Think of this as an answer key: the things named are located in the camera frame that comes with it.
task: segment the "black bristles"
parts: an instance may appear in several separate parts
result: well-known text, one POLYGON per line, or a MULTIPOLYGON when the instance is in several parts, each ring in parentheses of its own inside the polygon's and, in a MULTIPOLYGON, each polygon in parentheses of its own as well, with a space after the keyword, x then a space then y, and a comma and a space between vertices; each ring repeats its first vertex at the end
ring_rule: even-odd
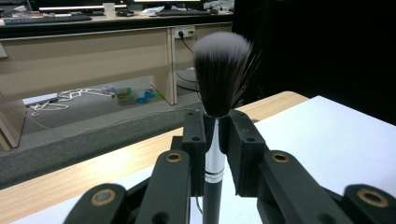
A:
POLYGON ((251 46, 241 35, 217 32, 194 47, 198 89, 207 115, 226 116, 244 80, 251 46))

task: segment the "electrical socket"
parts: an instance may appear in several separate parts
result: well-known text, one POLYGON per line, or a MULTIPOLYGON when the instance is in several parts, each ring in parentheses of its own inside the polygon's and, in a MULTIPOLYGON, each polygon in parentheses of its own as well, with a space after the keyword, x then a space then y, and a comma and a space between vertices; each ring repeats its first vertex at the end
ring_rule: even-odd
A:
POLYGON ((192 33, 195 32, 194 26, 178 26, 175 28, 175 38, 180 38, 179 32, 183 32, 183 38, 193 37, 192 33))

